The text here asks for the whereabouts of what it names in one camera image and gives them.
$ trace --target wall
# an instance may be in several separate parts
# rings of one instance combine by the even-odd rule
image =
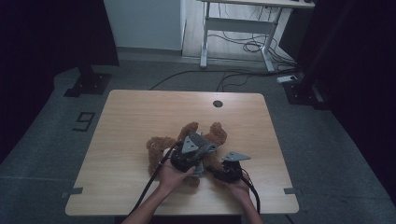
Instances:
[[[105,0],[117,47],[181,50],[185,0]]]

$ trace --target teddy bear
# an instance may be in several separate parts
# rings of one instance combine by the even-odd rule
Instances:
[[[151,137],[146,143],[146,148],[148,150],[148,173],[153,175],[158,167],[159,162],[163,159],[163,152],[171,147],[176,141],[184,141],[186,136],[190,133],[196,133],[198,130],[198,122],[191,122],[184,126],[177,139],[171,137]],[[203,138],[217,147],[223,145],[227,139],[227,133],[221,127],[221,123],[214,122],[210,126],[209,133],[203,135]],[[222,164],[217,158],[216,151],[206,153],[202,159],[204,169],[208,167],[212,169],[222,170]],[[190,176],[184,180],[184,183],[191,187],[198,187],[200,180],[197,176]]]

